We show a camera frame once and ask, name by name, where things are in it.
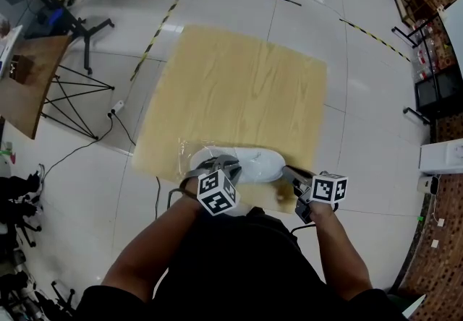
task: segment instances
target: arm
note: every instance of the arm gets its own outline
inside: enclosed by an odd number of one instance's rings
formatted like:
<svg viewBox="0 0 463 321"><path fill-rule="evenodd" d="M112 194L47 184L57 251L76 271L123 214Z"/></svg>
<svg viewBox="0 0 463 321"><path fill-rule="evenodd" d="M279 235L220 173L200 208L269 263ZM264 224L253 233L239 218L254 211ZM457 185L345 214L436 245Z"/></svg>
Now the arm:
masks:
<svg viewBox="0 0 463 321"><path fill-rule="evenodd" d="M350 242L331 206L312 202L310 209L310 218L317 228L326 283L346 300L372 289L367 266Z"/></svg>
<svg viewBox="0 0 463 321"><path fill-rule="evenodd" d="M197 180L187 189L197 191ZM144 302L153 297L157 282L169 266L180 242L195 222L201 204L181 197L161 217L130 242L111 266L102 285L128 291Z"/></svg>

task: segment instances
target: cable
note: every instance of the cable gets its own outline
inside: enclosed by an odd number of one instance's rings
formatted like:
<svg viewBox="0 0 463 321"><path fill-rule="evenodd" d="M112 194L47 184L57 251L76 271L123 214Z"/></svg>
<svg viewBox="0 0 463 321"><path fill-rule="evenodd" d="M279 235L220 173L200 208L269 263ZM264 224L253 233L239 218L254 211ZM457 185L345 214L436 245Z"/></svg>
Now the cable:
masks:
<svg viewBox="0 0 463 321"><path fill-rule="evenodd" d="M154 219L158 219L158 204L159 204L159 192L161 191L161 183L159 178L156 176L156 181L158 182L158 194L156 195L156 205L154 206Z"/></svg>
<svg viewBox="0 0 463 321"><path fill-rule="evenodd" d="M336 212L338 210L338 208L339 208L339 203L335 203L334 208L333 208L333 213ZM306 227L315 227L315 224L311 223L309 225L304 225L304 226L293 228L290 233L292 234L293 232L295 232L297 230L300 230L302 228L306 228Z"/></svg>
<svg viewBox="0 0 463 321"><path fill-rule="evenodd" d="M129 137L129 140L130 142L134 145L134 146L137 146L137 144L135 144L132 140L132 138L130 137L130 133L129 131L127 131L127 128L125 128L125 125L122 123L122 121L119 119L119 117L116 115L116 112L114 111L114 109L111 109L111 114L114 115L116 117L116 119L119 121L119 123L121 124L122 128L124 129L125 133L127 133L127 136Z"/></svg>
<svg viewBox="0 0 463 321"><path fill-rule="evenodd" d="M175 193L175 192L181 192L181 193L191 197L192 199L196 200L196 194L193 194L192 192L189 192L186 189L181 189L181 188L173 189L173 190L169 191L169 197L167 198L167 209L169 209L171 207L172 194Z"/></svg>
<svg viewBox="0 0 463 321"><path fill-rule="evenodd" d="M315 227L315 224L311 223L310 225L305 225L305 226L300 226L300 227L293 228L290 233L292 234L293 232L295 232L297 230L300 230L302 228L306 228L306 227Z"/></svg>
<svg viewBox="0 0 463 321"><path fill-rule="evenodd" d="M38 12L34 12L34 11L30 8L29 0L25 0L25 1L26 1L27 10L29 10L30 13L31 13L32 15L34 15L35 17L37 17Z"/></svg>
<svg viewBox="0 0 463 321"><path fill-rule="evenodd" d="M112 118L109 118L111 120L111 127L109 127L109 130L107 131L107 133L105 133L100 139L98 140L95 140L93 142L91 142L90 144L88 145L85 145L85 146L81 146L81 147L78 147L76 150L72 151L71 153L69 153L68 155L66 155L64 158L62 158L60 161L56 162L54 165L52 165L50 167L50 169L47 171L47 173L45 174L45 176L43 177L43 180L42 180L42 183L45 181L46 177L48 176L48 174L50 173L50 171L56 167L58 164L60 164L62 161L64 161L65 159L67 159L69 156L71 156L72 154L74 154L76 151L80 150L80 149L84 149L85 147L89 147L99 141L101 141L109 132L111 132L111 130L113 129L113 119Z"/></svg>

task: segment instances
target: tile floor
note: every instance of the tile floor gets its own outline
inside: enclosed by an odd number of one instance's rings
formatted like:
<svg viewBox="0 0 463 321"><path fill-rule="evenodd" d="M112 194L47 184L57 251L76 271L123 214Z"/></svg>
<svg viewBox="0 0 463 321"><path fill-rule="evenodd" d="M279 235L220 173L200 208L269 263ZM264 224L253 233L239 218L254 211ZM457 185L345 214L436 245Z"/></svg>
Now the tile floor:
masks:
<svg viewBox="0 0 463 321"><path fill-rule="evenodd" d="M116 24L93 39L91 54L94 78L116 89L76 98L74 104L88 126L102 135L110 125L106 112L124 100L120 116L136 140L163 66L182 28L190 23L252 35L324 60L328 88L313 170L349 176L349 197L338 216L366 261L373 285L388 288L407 254L420 213L423 196L415 189L417 166L429 130L401 112L415 101L408 61L339 18L410 55L407 44L391 33L391 27L400 24L399 15L393 0L295 1L302 7L279 0L181 0L135 82L129 77L173 0L82 1L74 9L87 17L88 25L107 17ZM83 72L81 49L82 42L73 44L63 65ZM76 79L63 70L60 75L61 80ZM56 85L48 96L59 96ZM17 162L12 172L20 176L27 176L39 162L49 168L89 142L45 119L35 141L9 125L4 140L14 143ZM75 153L48 175L42 195L45 210L38 218L43 231L35 235L36 248L25 247L28 267L46 292L50 282L60 278L80 296L101 281L124 246L153 220L159 186L153 177L132 170L131 152L124 130L115 123L101 143ZM173 186L161 181L160 213ZM295 215L268 213L288 228L301 224ZM298 237L323 275L315 231L299 231Z"/></svg>

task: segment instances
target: person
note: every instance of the person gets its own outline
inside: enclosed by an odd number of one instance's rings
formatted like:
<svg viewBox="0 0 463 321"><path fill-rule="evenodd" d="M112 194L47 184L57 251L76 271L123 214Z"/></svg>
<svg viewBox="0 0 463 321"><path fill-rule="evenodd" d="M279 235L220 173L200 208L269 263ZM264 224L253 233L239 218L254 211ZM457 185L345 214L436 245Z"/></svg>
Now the person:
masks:
<svg viewBox="0 0 463 321"><path fill-rule="evenodd" d="M197 181L190 179L186 190L190 194L129 243L100 286L85 290L78 320L248 314L405 320L382 290L373 289L365 263L329 204L310 203L324 283L280 220L256 207L246 216L213 217L189 196Z"/></svg>

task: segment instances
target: wooden board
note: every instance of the wooden board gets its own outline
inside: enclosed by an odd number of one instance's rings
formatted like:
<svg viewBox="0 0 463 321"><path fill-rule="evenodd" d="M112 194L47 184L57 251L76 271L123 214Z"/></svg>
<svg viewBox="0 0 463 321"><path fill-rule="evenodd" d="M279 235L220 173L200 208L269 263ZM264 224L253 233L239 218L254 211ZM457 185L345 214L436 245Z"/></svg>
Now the wooden board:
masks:
<svg viewBox="0 0 463 321"><path fill-rule="evenodd" d="M33 61L24 85L7 74L0 80L0 115L31 139L35 138L43 102L71 38L67 35L25 40L15 50Z"/></svg>
<svg viewBox="0 0 463 321"><path fill-rule="evenodd" d="M138 170L171 181L179 141L266 147L310 169L323 120L326 64L285 47L186 26L151 99L135 148ZM239 186L252 205L294 211L279 182Z"/></svg>

